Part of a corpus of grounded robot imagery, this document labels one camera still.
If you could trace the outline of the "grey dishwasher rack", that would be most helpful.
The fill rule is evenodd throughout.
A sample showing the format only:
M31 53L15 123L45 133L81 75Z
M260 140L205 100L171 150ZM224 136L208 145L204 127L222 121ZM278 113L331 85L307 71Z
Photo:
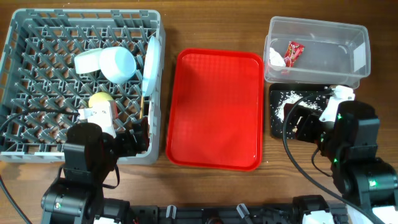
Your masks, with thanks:
M79 120L92 95L110 94L118 109L117 132L139 122L142 79L151 37L165 45L161 15L153 9L19 9L14 12L1 56L1 160L62 162L67 130ZM124 47L137 70L123 84L101 71L77 74L74 58L91 49ZM156 83L154 120L146 152L120 158L120 164L149 165L160 148L160 88ZM150 96L144 97L144 115Z

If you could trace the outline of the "light blue bowl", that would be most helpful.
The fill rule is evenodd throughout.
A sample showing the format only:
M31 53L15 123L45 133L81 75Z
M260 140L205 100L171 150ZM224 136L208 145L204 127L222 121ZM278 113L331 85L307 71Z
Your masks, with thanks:
M130 80L137 70L133 54L124 47L108 47L99 56L99 67L107 80L123 84Z

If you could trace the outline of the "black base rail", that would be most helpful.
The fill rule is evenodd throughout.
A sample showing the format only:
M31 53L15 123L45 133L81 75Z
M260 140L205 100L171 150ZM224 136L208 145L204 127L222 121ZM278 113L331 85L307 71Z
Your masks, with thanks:
M132 206L129 223L138 224L206 224L206 223L300 223L299 210L292 203L268 203L246 206L239 214L237 206L226 207L168 207Z

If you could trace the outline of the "wooden chopstick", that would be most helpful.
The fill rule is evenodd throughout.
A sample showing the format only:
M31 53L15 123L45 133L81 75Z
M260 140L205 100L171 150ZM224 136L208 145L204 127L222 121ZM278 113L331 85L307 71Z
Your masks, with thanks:
M139 119L142 119L143 115L144 115L144 95L141 96L141 100L140 100Z

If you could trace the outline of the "white napkin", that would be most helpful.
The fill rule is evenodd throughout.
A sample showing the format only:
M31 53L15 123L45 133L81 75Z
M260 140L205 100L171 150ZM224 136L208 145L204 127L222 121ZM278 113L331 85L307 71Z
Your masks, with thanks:
M272 47L269 49L269 60L271 65L278 67L285 67L286 63L284 58L280 55L280 53L276 52Z

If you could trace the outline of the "clear plastic bin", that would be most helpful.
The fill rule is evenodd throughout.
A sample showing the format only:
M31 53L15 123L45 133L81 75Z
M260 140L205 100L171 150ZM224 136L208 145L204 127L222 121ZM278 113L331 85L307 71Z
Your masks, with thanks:
M291 43L304 46L291 67L271 62ZM269 83L311 83L359 87L371 73L371 46L365 26L274 16L264 44L264 79Z

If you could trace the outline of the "green saucer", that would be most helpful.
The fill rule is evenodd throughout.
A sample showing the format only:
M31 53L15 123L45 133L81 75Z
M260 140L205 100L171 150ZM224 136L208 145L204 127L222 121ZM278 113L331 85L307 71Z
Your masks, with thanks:
M103 49L91 49L75 56L74 64L77 74L95 72L100 69L99 60Z

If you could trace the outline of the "white plastic fork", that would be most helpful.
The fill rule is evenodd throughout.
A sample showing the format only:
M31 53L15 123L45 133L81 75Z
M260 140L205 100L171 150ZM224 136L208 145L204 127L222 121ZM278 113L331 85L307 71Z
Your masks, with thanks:
M147 115L148 125L149 126L152 126L152 122L154 120L154 109L155 109L154 94L151 94L150 102L149 102L149 112L148 112L148 115Z

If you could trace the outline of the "yellow plastic cup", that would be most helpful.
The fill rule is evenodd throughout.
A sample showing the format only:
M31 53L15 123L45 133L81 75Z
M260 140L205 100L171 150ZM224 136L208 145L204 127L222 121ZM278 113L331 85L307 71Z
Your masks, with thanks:
M113 97L105 92L98 92L92 95L88 101L89 108L112 107L114 105Z

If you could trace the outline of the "red plastic tray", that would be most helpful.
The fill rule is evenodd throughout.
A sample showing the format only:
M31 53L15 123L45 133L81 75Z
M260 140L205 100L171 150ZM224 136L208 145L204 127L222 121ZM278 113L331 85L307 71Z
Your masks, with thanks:
M165 152L176 165L249 172L262 161L264 64L250 52L177 57Z

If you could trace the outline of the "light blue plate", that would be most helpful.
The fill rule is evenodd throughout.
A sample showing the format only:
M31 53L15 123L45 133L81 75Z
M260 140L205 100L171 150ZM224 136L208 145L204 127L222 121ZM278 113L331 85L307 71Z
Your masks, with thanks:
M160 42L156 37L151 37L147 46L144 74L142 81L142 95L144 97L150 96L154 89L157 80L157 74L160 67Z

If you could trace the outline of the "rice and food scraps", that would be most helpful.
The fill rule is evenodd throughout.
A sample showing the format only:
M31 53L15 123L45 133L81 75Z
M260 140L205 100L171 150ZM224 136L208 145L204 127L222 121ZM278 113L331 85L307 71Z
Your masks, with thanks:
M294 104L299 99L314 94L314 91L288 91L272 90L270 93L270 122L271 134L278 139L282 138L282 125L284 122L284 106ZM326 108L326 99L317 96L300 102L306 108L323 111Z

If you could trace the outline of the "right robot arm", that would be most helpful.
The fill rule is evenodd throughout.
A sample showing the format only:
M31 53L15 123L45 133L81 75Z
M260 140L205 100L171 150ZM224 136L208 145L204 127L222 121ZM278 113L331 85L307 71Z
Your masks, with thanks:
M292 159L296 169L311 183L362 214L371 223L397 221L397 172L377 157L377 135L380 120L375 109L360 101L341 102L334 123L326 128L317 120L317 113L289 104L285 109L286 128L298 122L296 138L315 143L322 156L331 162L334 193L311 178Z

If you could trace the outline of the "red sauce packet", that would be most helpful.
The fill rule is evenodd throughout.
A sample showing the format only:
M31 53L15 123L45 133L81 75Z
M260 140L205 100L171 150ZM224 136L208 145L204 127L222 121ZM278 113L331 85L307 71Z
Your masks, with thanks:
M285 66L293 67L295 61L302 55L304 49L305 49L304 45L290 41L284 55Z

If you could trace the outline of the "black tray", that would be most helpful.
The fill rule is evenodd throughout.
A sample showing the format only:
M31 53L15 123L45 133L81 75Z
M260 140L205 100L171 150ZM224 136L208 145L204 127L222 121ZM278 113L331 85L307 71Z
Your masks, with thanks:
M353 101L355 93L344 85L275 83L269 99L275 138L315 142L333 127L338 105Z

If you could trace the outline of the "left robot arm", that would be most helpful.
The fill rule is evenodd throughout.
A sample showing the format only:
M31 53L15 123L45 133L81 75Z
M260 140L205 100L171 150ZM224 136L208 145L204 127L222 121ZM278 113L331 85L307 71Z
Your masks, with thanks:
M118 159L149 147L147 121L112 136L98 124L80 123L67 131L65 162L41 201L42 223L138 223L128 201L105 198L104 181L118 172Z

